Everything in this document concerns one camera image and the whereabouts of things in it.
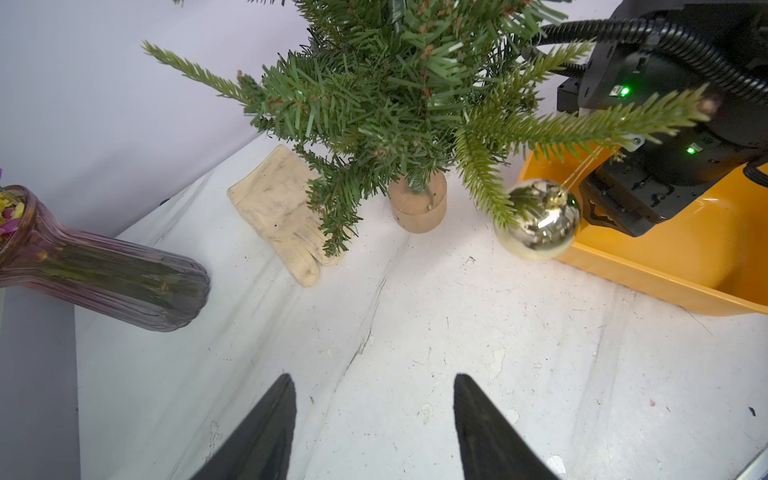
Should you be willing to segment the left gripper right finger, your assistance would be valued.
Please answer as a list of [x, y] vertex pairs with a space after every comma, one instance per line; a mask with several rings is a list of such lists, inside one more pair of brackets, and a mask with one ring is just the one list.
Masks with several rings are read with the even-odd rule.
[[466, 480], [557, 479], [467, 374], [455, 377], [453, 409]]

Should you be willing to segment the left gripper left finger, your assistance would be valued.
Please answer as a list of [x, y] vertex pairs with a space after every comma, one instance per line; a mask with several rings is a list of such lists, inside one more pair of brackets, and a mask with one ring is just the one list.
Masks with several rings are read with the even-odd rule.
[[285, 480], [297, 416], [290, 375], [280, 375], [195, 479]]

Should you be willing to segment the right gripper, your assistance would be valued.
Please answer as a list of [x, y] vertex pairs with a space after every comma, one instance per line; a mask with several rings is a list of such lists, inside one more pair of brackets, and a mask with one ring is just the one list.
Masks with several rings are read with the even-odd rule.
[[672, 219], [734, 169], [759, 158], [759, 138], [688, 128], [607, 160], [579, 185], [591, 225], [640, 237]]

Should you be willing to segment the silver ornament ball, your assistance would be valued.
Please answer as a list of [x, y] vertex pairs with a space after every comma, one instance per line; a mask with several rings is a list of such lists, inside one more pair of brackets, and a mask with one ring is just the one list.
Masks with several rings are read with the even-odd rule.
[[529, 179], [508, 192], [515, 207], [513, 222], [494, 227], [501, 246], [527, 260], [560, 256], [572, 245], [581, 223], [577, 197], [551, 180]]

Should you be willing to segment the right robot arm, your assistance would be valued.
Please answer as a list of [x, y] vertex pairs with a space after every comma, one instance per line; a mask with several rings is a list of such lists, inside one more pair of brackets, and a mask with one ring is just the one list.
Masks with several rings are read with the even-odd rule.
[[763, 1], [625, 1], [607, 20], [565, 22], [549, 42], [592, 40], [557, 93], [562, 113], [701, 89], [706, 119], [655, 140], [633, 136], [580, 183], [585, 219], [639, 237], [734, 170], [767, 176], [767, 5]]

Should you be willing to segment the small green christmas tree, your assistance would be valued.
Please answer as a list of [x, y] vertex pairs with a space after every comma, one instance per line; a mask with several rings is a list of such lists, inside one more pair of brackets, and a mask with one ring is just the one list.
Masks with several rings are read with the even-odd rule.
[[704, 119], [701, 89], [652, 95], [588, 117], [541, 115], [537, 87], [592, 50], [560, 41], [524, 59], [564, 14], [551, 1], [299, 1], [309, 41], [259, 78], [222, 78], [152, 43], [144, 52], [242, 105], [252, 125], [292, 143], [317, 173], [309, 206], [324, 252], [345, 252], [361, 202], [404, 179], [424, 189], [457, 168], [496, 224], [513, 221], [499, 168], [514, 152], [547, 158], [662, 135]]

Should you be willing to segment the yellow plastic tray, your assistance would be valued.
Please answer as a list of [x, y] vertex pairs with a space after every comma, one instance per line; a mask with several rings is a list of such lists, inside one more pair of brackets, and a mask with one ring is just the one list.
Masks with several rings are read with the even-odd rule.
[[559, 261], [709, 316], [767, 311], [767, 191], [736, 170], [632, 238], [581, 223]]

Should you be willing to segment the dark glass vase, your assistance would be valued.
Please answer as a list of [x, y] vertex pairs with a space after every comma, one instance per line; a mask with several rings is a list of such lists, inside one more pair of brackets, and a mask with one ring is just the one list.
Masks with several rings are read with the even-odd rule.
[[149, 331], [187, 326], [211, 280], [191, 258], [60, 224], [27, 188], [19, 229], [1, 243], [1, 285], [26, 287]]

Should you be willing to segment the beige cloth on table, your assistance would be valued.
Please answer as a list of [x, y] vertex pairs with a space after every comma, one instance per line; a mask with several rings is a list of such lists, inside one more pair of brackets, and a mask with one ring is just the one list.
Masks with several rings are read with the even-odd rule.
[[239, 215], [303, 287], [319, 281], [323, 266], [341, 260], [326, 254], [321, 218], [307, 205], [309, 182], [317, 177], [295, 152], [279, 145], [227, 190]]

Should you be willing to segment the sunflower bouquet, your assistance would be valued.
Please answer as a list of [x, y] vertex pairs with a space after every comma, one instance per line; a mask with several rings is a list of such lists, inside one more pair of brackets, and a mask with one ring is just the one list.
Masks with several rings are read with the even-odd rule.
[[26, 205], [24, 196], [14, 194], [7, 188], [1, 188], [1, 243], [6, 243], [19, 229]]

